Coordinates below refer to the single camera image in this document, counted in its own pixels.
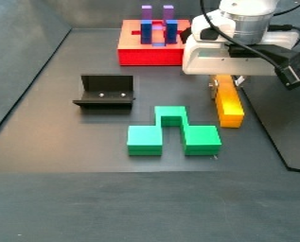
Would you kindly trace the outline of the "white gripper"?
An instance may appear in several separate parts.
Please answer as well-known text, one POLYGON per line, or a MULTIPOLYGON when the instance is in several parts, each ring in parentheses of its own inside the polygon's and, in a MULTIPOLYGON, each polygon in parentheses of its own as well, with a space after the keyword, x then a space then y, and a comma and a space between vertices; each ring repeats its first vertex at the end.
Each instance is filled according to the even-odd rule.
MULTIPOLYGON (((190 36, 185 41, 182 71, 187 75, 249 75, 274 76, 273 66, 260 58, 232 58, 232 43, 212 29, 209 22, 220 31, 246 46, 274 44, 292 49, 300 40, 296 30, 269 30, 273 9, 216 9, 198 15, 190 26, 190 36)), ((245 76, 234 79, 237 87, 245 76)), ((216 99, 220 82, 217 76, 209 77, 210 97, 216 99)))

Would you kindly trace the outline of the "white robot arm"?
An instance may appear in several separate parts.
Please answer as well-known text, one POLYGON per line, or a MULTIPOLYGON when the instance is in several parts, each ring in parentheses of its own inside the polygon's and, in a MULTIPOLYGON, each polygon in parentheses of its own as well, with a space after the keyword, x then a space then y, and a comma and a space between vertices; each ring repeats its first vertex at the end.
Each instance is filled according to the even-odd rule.
POLYGON ((181 33, 182 71, 187 75, 274 76, 300 86, 300 29, 272 25, 280 0, 220 0, 181 33))

